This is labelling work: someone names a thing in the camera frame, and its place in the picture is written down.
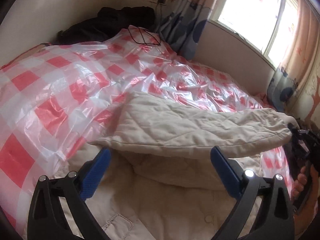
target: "blue gripper pad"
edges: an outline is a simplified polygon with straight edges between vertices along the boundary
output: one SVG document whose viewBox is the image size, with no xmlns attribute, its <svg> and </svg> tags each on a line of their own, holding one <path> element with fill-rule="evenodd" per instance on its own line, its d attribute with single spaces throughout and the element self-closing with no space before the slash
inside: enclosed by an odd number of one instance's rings
<svg viewBox="0 0 320 240">
<path fill-rule="evenodd" d="M 110 151 L 107 148 L 103 148 L 91 161 L 91 167 L 81 183 L 80 197 L 83 201 L 93 196 L 103 177 L 104 172 L 110 164 L 110 160 Z"/>
<path fill-rule="evenodd" d="M 229 196 L 239 200 L 242 196 L 241 179 L 233 170 L 227 159 L 224 157 L 219 147 L 213 147 L 210 152 L 210 160 L 216 169 Z"/>
</svg>

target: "red and white checkered sheet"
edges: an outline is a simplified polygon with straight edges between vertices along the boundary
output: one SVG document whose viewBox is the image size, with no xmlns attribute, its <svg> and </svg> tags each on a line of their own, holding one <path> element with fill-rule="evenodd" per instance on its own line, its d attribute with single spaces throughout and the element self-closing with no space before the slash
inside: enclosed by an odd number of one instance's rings
<svg viewBox="0 0 320 240">
<path fill-rule="evenodd" d="M 130 29 L 142 43 L 138 29 Z M 20 234 L 39 176 L 53 175 L 84 142 L 110 128 L 127 93 L 214 112 L 262 108 L 229 75 L 187 62 L 166 43 L 139 45 L 125 29 L 103 43 L 44 48 L 0 70 L 0 84 L 0 205 Z M 265 176 L 281 173 L 289 185 L 282 147 L 262 156 Z"/>
</svg>

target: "window frame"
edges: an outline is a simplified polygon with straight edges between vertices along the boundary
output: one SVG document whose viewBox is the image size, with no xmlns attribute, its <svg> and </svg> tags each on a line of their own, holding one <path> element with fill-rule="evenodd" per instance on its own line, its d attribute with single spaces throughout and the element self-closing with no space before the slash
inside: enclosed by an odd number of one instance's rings
<svg viewBox="0 0 320 240">
<path fill-rule="evenodd" d="M 272 48 L 272 45 L 276 39 L 278 30 L 279 30 L 279 26 L 280 26 L 280 22 L 281 22 L 281 18 L 284 12 L 284 8 L 285 8 L 285 3 L 286 0 L 280 0 L 280 5 L 279 5 L 279 11 L 278 11 L 278 17 L 277 17 L 277 21 L 275 24 L 275 27 L 273 29 L 273 32 L 271 34 L 270 40 L 268 42 L 268 45 L 266 46 L 266 48 L 264 49 L 264 52 L 262 52 L 260 49 L 258 49 L 254 44 L 252 44 L 251 42 L 249 42 L 245 37 L 243 37 L 241 34 L 237 33 L 236 31 L 234 31 L 232 28 L 230 28 L 229 26 L 223 24 L 222 22 L 220 22 L 218 19 L 222 13 L 222 10 L 225 6 L 227 0 L 216 0 L 215 4 L 213 5 L 213 10 L 212 10 L 212 14 L 209 18 L 209 22 L 214 24 L 215 26 L 218 26 L 220 28 L 222 28 L 223 30 L 227 31 L 228 33 L 230 33 L 231 35 L 233 35 L 234 37 L 236 37 L 237 39 L 239 39 L 241 42 L 243 42 L 244 44 L 246 44 L 247 46 L 249 46 L 251 49 L 253 49 L 257 54 L 259 54 L 274 70 L 276 70 L 278 68 L 278 66 L 275 66 L 275 64 L 272 62 L 272 60 L 269 58 L 268 54 Z"/>
</svg>

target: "button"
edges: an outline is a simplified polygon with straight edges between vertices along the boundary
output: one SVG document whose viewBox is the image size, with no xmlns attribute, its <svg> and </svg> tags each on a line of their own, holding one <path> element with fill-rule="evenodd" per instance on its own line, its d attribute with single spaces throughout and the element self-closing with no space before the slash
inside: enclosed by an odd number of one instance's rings
<svg viewBox="0 0 320 240">
<path fill-rule="evenodd" d="M 213 221 L 213 217 L 212 217 L 212 216 L 206 216 L 206 217 L 204 218 L 204 221 L 205 221 L 206 223 L 211 223 L 211 222 Z"/>
</svg>

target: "person's arm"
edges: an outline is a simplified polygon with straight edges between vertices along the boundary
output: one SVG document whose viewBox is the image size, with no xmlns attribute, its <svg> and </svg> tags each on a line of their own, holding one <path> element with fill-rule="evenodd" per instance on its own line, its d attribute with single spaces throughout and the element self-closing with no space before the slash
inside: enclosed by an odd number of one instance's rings
<svg viewBox="0 0 320 240">
<path fill-rule="evenodd" d="M 306 167 L 301 169 L 301 173 L 298 175 L 298 179 L 294 182 L 294 187 L 291 192 L 292 197 L 297 197 L 300 192 L 303 191 L 304 185 L 307 183 L 307 176 L 304 174 Z M 311 166 L 310 174 L 312 177 L 312 189 L 310 196 L 306 201 L 299 215 L 294 215 L 294 234 L 295 236 L 300 236 L 310 225 L 313 220 L 313 215 L 315 211 L 315 205 L 318 198 L 319 182 L 318 182 L 318 172 Z"/>
</svg>

